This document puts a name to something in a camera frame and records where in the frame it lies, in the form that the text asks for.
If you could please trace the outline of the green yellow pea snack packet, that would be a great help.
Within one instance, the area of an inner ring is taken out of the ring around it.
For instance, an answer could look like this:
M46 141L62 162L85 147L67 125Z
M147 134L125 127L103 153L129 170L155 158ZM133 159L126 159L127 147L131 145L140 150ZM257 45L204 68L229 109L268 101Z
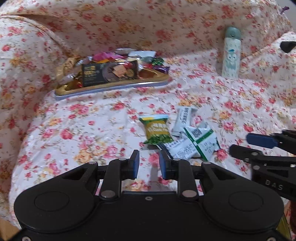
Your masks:
M171 137L167 121L167 114L141 115L140 122L144 125L147 145L158 145L159 143L171 143Z

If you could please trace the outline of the white green striped snack packet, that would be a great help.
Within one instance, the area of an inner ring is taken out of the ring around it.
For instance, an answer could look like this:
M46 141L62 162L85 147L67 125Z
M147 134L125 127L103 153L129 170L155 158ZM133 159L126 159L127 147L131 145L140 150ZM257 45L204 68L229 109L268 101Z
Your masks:
M186 126L183 132L194 144L204 161L210 161L214 152L220 149L217 136L207 122L201 121L195 127Z

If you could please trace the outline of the gold tray full of snacks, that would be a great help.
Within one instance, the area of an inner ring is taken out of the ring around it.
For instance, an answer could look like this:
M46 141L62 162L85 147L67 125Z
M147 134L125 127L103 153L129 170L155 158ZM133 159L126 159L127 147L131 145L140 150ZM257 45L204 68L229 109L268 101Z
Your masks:
M57 100L83 94L162 86L169 81L170 68L155 51L119 48L81 58L69 57L57 67Z

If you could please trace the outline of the white grey text snack packet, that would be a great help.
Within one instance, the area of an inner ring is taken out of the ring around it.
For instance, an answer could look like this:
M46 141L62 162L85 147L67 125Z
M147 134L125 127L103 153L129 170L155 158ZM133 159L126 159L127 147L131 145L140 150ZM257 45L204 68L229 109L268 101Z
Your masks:
M172 129L172 135L179 137L184 127L190 126L191 120L198 109L191 106L179 106L178 114Z

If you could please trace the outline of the empty gold metal tin tray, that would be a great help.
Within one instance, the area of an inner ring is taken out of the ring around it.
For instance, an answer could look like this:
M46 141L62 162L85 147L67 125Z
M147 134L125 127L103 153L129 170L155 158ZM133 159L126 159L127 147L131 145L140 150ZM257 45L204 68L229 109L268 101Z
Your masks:
M292 240L291 234L290 234L290 228L288 225L288 221L286 219L286 216L283 215L280 219L280 222L276 228L276 230L287 240Z

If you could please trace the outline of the cat print thermos bottle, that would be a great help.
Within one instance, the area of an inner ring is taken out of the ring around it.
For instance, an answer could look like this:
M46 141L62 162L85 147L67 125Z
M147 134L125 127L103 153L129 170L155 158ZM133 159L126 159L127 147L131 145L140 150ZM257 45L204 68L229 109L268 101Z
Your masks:
M225 32L222 77L238 79L241 57L241 32L228 27Z

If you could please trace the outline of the black cracker packet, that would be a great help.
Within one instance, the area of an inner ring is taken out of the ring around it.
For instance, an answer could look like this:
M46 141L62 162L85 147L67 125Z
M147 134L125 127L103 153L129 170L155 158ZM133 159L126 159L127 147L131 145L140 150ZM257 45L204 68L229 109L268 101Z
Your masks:
M82 65L82 86L89 87L138 78L138 62L107 62Z

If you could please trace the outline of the gold mooncake packet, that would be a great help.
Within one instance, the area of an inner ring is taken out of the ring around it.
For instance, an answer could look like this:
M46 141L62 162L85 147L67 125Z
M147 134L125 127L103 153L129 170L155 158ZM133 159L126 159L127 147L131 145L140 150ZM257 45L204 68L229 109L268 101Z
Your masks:
M56 68L56 79L58 81L62 80L70 71L72 71L77 63L75 57L69 57L61 66Z

